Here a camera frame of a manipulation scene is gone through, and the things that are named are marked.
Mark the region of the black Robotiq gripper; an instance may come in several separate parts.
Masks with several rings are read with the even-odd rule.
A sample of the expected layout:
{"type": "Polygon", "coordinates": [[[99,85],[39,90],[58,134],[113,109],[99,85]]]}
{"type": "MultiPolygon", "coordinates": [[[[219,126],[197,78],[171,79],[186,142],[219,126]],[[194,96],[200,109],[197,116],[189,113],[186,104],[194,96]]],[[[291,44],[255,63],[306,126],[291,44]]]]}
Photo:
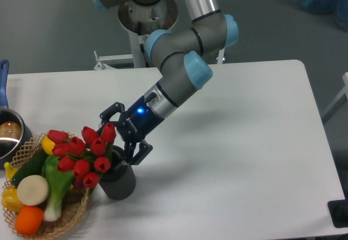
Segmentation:
{"type": "Polygon", "coordinates": [[[97,132],[102,132],[106,124],[115,126],[125,142],[122,165],[139,165],[152,151],[153,146],[143,140],[164,118],[159,117],[148,105],[145,96],[140,97],[125,111],[124,104],[115,102],[99,115],[101,122],[97,132]],[[118,120],[110,119],[119,113],[118,120]]]}

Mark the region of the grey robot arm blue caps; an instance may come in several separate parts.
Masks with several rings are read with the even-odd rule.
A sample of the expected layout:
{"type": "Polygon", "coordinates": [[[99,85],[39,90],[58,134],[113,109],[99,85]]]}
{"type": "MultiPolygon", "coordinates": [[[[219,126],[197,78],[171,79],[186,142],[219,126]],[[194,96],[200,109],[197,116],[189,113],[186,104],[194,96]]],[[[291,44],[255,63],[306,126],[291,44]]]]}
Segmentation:
{"type": "Polygon", "coordinates": [[[174,0],[93,0],[100,9],[118,7],[119,20],[138,38],[140,51],[161,73],[132,106],[113,106],[106,113],[120,114],[116,130],[125,143],[123,158],[139,164],[152,150],[145,137],[178,109],[212,76],[203,60],[210,52],[236,43],[239,29],[231,15],[222,14],[217,0],[185,0],[192,27],[173,34],[177,21],[174,0]]]}

